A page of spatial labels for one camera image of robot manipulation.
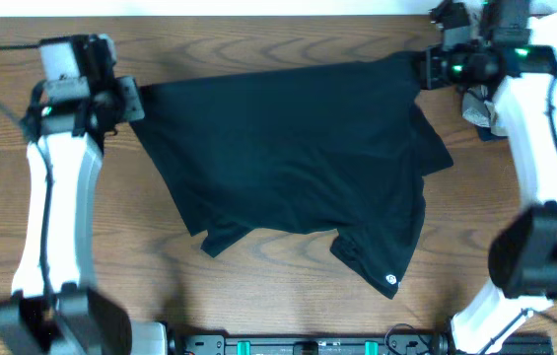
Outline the black t-shirt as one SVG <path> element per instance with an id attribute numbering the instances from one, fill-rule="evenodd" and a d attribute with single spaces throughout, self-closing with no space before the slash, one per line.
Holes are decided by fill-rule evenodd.
<path id="1" fill-rule="evenodd" d="M 189 234 L 216 256 L 250 232 L 335 231 L 331 253 L 393 298 L 452 166 L 416 99 L 414 51 L 145 86 L 133 124 Z"/>

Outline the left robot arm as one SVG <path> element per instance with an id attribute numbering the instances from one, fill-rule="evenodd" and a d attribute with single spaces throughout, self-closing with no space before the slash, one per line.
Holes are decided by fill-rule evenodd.
<path id="1" fill-rule="evenodd" d="M 28 140 L 31 200 L 0 339 L 14 354 L 128 354 L 127 312 L 96 289 L 93 209 L 104 139 L 144 117 L 134 78 L 116 77 L 108 35 L 41 40 L 45 73 L 20 125 Z"/>

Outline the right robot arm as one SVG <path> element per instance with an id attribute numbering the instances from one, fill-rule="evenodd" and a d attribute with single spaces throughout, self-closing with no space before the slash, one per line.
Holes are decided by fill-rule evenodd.
<path id="1" fill-rule="evenodd" d="M 541 354 L 546 339 L 517 330 L 557 302 L 557 13 L 533 19 L 526 1 L 486 1 L 473 22 L 465 5 L 444 1 L 431 21 L 442 34 L 419 68 L 426 90 L 483 86 L 509 140 L 521 210 L 491 244 L 489 278 L 431 354 Z"/>

